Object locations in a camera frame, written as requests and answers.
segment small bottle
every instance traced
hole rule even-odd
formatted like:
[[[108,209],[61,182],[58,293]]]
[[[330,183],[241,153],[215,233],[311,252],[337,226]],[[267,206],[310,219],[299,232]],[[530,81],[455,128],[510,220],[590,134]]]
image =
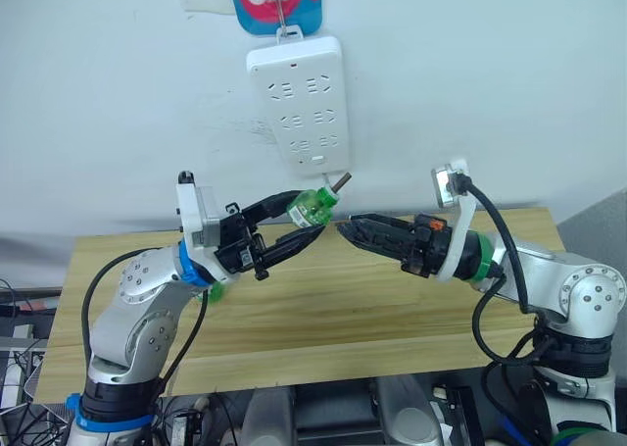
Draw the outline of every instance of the small bottle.
[[[312,225],[327,225],[333,213],[331,209],[340,197],[337,192],[351,179],[350,173],[345,173],[333,186],[323,186],[318,191],[308,189],[299,194],[287,207],[287,214],[298,227]]]

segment power strip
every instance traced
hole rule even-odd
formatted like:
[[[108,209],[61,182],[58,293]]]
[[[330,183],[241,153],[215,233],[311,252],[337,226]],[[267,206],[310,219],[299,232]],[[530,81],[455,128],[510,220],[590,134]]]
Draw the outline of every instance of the power strip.
[[[251,51],[246,63],[292,170],[302,175],[346,170],[349,128],[339,41],[300,34]]]

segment wooden table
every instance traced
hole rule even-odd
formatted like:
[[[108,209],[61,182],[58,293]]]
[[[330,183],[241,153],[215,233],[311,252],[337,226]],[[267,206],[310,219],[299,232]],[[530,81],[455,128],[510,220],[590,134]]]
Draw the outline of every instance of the wooden table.
[[[517,237],[561,250],[546,209],[504,211]],[[263,226],[266,242],[292,230]],[[492,230],[479,212],[473,228]],[[61,402],[80,392],[84,362],[80,305],[93,275],[115,256],[135,248],[168,245],[178,232],[78,238],[37,388],[36,402]],[[94,321],[111,302],[121,265],[101,282],[92,303]],[[251,273],[210,307],[203,328],[180,366],[173,394],[247,389],[407,372],[478,367],[488,360],[470,331],[479,293],[468,284],[442,284],[401,272],[399,263],[353,247],[334,225],[304,253]],[[196,320],[200,303],[183,312],[170,358]],[[482,328],[488,342],[507,352],[532,325],[517,306],[495,300]]]

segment robotic arm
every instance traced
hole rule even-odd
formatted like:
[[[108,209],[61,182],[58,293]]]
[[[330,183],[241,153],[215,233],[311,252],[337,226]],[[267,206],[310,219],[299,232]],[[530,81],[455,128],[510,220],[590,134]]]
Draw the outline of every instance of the robotic arm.
[[[268,268],[301,252],[323,231],[321,225],[298,229],[270,247],[257,233],[260,221],[285,213],[300,191],[270,196],[241,211],[237,204],[230,204],[223,219],[208,213],[192,173],[179,175],[176,191],[183,240],[130,254],[134,258],[121,273],[112,304],[86,340],[93,351],[87,348],[84,392],[68,402],[75,412],[70,446],[152,444],[155,401],[175,366],[163,379],[160,372],[189,300],[218,283],[233,282],[248,270],[254,270],[258,280],[267,278]],[[205,298],[186,348],[206,308]]]
[[[468,230],[474,212],[468,200],[474,197],[464,188],[471,183],[465,173],[464,162],[433,173],[440,206],[457,206],[453,226],[426,215],[408,223],[366,214],[352,216],[339,230],[357,247],[399,260],[405,272],[440,280],[454,276],[483,292],[473,332],[484,352],[501,364],[522,364],[522,359],[498,357],[480,338],[479,317],[492,297],[489,293],[519,303],[525,313],[536,313],[537,356],[527,362],[534,365],[534,379],[523,387],[520,400],[529,405],[526,411],[537,415],[533,420],[541,435],[551,438],[575,424],[615,431],[615,375],[609,358],[617,316],[625,304],[625,279],[615,269],[579,255],[513,240],[528,288],[521,298],[502,236]],[[489,200],[482,204],[486,209],[491,205]]]

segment green ring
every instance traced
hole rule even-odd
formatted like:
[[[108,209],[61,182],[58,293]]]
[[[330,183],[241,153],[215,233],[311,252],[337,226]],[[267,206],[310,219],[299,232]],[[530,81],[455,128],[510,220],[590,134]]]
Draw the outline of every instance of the green ring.
[[[564,431],[561,431],[556,437],[551,440],[551,446],[555,446],[559,441],[565,438],[569,438],[570,436],[581,436],[582,434],[591,433],[593,431],[599,431],[594,428],[586,428],[586,427],[574,427],[568,428]]]
[[[494,248],[483,233],[478,233],[479,236],[479,247],[481,248],[481,263],[479,264],[479,268],[477,269],[477,273],[470,279],[473,282],[478,282],[481,279],[485,278],[490,270],[490,265],[492,264],[492,256],[494,255]]]

